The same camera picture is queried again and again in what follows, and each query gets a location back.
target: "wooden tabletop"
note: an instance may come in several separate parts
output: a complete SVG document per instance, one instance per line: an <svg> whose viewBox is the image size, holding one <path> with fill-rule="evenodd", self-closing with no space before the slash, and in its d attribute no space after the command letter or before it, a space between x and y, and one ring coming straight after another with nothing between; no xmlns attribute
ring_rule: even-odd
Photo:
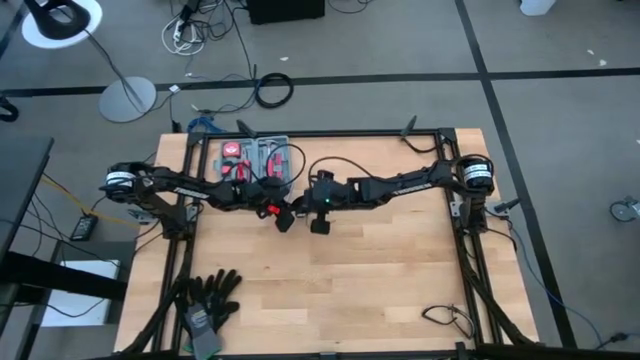
<svg viewBox="0 0 640 360"><path fill-rule="evenodd" d="M481 130L458 129L457 136L462 154L488 155ZM291 141L305 151L307 167L320 157L338 155L383 177L429 166L437 159L436 154L416 154L393 137ZM433 145L427 136L412 141L420 147ZM185 146L186 135L163 135L156 165L180 171ZM194 164L199 151L196 147ZM292 154L292 167L298 169L301 156L295 150ZM212 161L218 155L219 143L214 141L208 149L209 181L217 179ZM339 161L323 162L317 169L333 171L338 181L362 176ZM308 186L306 176L294 185L294 196L301 195ZM175 199L165 196L167 201ZM499 199L497 190L491 199ZM273 218L260 220L252 212L223 213L206 206L198 220L191 275L205 277L223 268L236 269L244 278L231 296L241 309L220 331L222 354L444 350L457 341L473 346L454 326L436 325L420 316L429 305L466 309L444 191L398 197L372 211L332 212L328 219L328 236L311 234L302 219L282 234ZM508 233L497 219L489 219L489 227ZM525 335L537 339L511 242L494 233L481 239L497 302ZM133 341L158 304L168 244L156 240L136 255L116 350ZM165 348L173 315L172 308ZM481 326L489 334L486 321Z"/></svg>

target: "black metal frame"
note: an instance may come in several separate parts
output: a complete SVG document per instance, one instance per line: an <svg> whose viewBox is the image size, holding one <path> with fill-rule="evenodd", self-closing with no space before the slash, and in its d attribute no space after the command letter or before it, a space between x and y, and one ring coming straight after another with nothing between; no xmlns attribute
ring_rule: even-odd
<svg viewBox="0 0 640 360"><path fill-rule="evenodd" d="M284 132L261 132L260 136L275 136L275 135L286 135L290 138L314 138L314 137L375 137L375 136L387 136L387 137L399 137L400 130L329 130L329 131L284 131ZM444 146L447 145L450 148L453 158L460 156L460 149L458 148L457 139L455 136L455 129L452 128L441 128L441 129L415 129L411 131L412 136L433 136L435 140L435 144L437 147L437 156L438 159L445 160L447 159L446 153L444 150ZM207 149L209 148L209 143L211 140L220 140L220 139L237 139L247 137L243 133L222 133L222 134L203 134L203 133L190 133L187 138L187 149L185 152L185 158L183 162L183 172L189 172L191 169L191 165L194 161L194 148L195 146L200 146L200 158L198 161L198 168L196 176L198 178L204 179L204 172L207 166ZM476 290L474 289L474 285L472 281L465 277L465 269L462 264L469 264L470 260L467 256L465 250L465 234L461 227L461 223L458 219L453 215L452 210L449 207L449 203L455 200L454 193L451 190L445 190L445 195L447 199L447 208L449 209L449 214L451 217L451 225L454 235L454 240L456 243L456 252L458 255L458 263L460 264L460 271L464 284L464 294L465 301L467 303L467 309L472 321L477 325L477 331L474 336L474 343L476 346L480 344L486 343L485 337L482 334L482 329L480 324L480 317L478 311L478 304L476 301ZM184 205L184 196L180 195L178 199L180 204ZM197 231L197 219L195 219L196 224L193 226L194 232ZM191 264L193 261L193 247L196 239L195 234L193 236L188 236L186 249L183 257L183 266L181 272L184 275L189 275L191 270ZM489 277L487 273L487 265L483 256L482 245L480 243L480 239L478 236L472 237L471 239L472 251L474 253L476 267L478 269L478 281L482 289L492 298L491 293L491 285L489 282ZM173 282L173 269L176 264L176 256L177 256L177 247L179 240L170 239L169 252L167 254L167 261L165 264L165 273L162 282L162 291L160 294L160 299L163 299L166 295L168 288L171 286ZM487 309L488 320L491 329L491 337L492 341L495 344L502 344L502 332L498 325L497 320L495 319L495 315L492 313L490 308ZM152 342L152 351L161 350L161 342L164 335L164 320L160 322L156 333ZM173 334L171 340L171 349L179 350L180 348L180 340L181 340L182 330L180 328L180 324L178 319L176 318L173 324ZM455 344L457 350L441 350L441 351L412 351L412 352L367 352L367 353L341 353L341 359L409 359L409 358L425 358L425 359L436 359L448 356L456 356L458 358L463 358L466 350L464 349L463 343ZM264 355L227 355L223 356L224 359L331 359L337 358L338 354L264 354Z"/></svg>

